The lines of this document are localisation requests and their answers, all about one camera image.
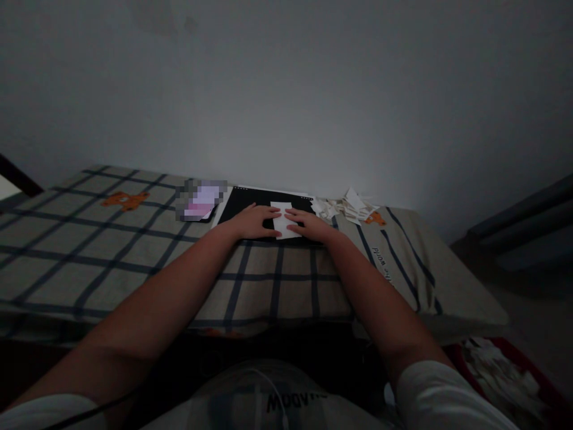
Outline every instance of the paper scraps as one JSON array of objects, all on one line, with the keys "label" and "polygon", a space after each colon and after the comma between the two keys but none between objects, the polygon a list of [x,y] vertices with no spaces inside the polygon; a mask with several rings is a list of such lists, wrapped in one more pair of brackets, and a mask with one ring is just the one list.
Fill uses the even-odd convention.
[{"label": "paper scraps", "polygon": [[342,199],[314,199],[312,203],[312,210],[324,219],[332,219],[333,216],[343,213],[348,221],[357,225],[379,207],[360,199],[352,187]]},{"label": "paper scraps", "polygon": [[300,234],[287,229],[288,225],[298,225],[296,224],[295,221],[290,221],[285,218],[286,215],[285,209],[292,209],[292,205],[289,202],[271,202],[270,205],[277,207],[281,210],[282,216],[273,219],[273,223],[275,224],[275,230],[282,233],[282,236],[277,237],[277,240],[290,239],[293,237],[301,237]]}]

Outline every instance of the bed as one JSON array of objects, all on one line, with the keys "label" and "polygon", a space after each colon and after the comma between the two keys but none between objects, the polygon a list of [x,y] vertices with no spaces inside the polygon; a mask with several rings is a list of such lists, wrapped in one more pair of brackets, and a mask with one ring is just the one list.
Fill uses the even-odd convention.
[{"label": "bed", "polygon": [[[94,165],[0,217],[0,336],[48,343],[80,338],[210,228],[176,219],[190,179]],[[121,199],[140,197],[126,209]],[[508,316],[414,211],[380,208],[360,226],[332,219],[442,343],[495,334]],[[354,323],[323,247],[242,241],[189,330],[250,337],[271,325]]]}]

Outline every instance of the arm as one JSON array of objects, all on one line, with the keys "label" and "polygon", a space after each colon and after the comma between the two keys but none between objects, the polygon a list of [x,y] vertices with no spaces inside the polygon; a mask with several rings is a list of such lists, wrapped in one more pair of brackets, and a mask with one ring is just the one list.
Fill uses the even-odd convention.
[{"label": "arm", "polygon": [[384,361],[394,389],[402,372],[417,361],[453,368],[442,348],[406,300],[344,234],[308,212],[287,209],[285,217],[304,223],[287,228],[326,245],[344,289]]},{"label": "arm", "polygon": [[[79,345],[15,403],[73,393],[102,405],[131,392],[153,363],[187,327],[203,304],[235,242],[276,237],[264,219],[281,216],[278,208],[253,203],[233,219],[210,230],[195,245],[125,299]],[[106,413],[119,427],[129,408]]]}]

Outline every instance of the black folder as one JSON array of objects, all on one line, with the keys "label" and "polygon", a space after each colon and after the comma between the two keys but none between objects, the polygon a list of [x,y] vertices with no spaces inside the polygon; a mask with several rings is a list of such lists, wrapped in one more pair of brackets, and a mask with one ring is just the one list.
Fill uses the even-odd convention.
[{"label": "black folder", "polygon": [[[277,191],[265,191],[254,188],[243,188],[236,186],[233,187],[233,190],[229,195],[229,199],[227,200],[225,209],[221,214],[219,224],[227,220],[230,220],[232,217],[237,215],[239,212],[241,212],[244,208],[246,208],[253,202],[256,203],[257,206],[259,205],[270,206],[270,203],[272,201],[289,202],[295,209],[307,211],[312,214],[315,213],[312,210],[312,197],[297,196],[294,194],[287,194]],[[268,219],[263,221],[263,227],[274,230],[275,226],[273,224],[273,220]],[[261,242],[277,241],[276,238],[259,238],[256,240]],[[280,239],[277,242],[285,245],[322,245],[320,242],[315,242],[305,237]]]}]

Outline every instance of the right hand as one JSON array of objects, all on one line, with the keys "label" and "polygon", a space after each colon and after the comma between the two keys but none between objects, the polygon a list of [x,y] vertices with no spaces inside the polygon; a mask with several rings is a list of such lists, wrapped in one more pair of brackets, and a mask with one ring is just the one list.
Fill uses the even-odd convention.
[{"label": "right hand", "polygon": [[341,234],[338,230],[326,224],[322,219],[312,213],[299,209],[285,209],[285,211],[287,212],[285,215],[286,219],[304,224],[304,227],[289,225],[286,228],[310,240],[325,244],[332,237]]}]

